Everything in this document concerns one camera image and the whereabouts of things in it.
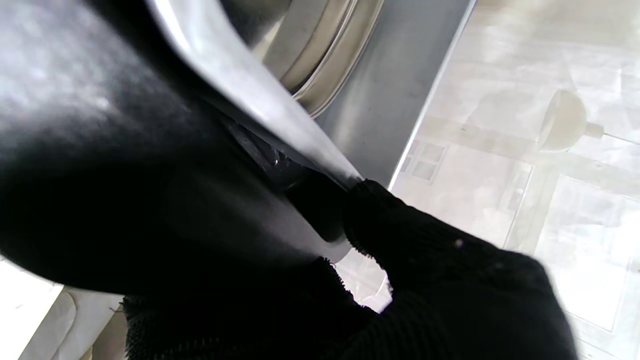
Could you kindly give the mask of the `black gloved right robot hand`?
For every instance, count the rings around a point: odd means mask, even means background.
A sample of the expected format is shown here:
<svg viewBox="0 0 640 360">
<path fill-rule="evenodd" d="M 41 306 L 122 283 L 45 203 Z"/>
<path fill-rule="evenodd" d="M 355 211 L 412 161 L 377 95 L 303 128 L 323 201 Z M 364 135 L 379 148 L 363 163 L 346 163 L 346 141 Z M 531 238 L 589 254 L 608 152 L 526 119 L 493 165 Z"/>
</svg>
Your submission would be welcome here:
<svg viewBox="0 0 640 360">
<path fill-rule="evenodd" d="M 359 305 L 319 258 L 253 304 L 210 296 L 125 296 L 130 360 L 576 360 L 544 267 L 364 180 L 345 199 L 348 241 L 386 272 L 391 302 Z"/>
</svg>

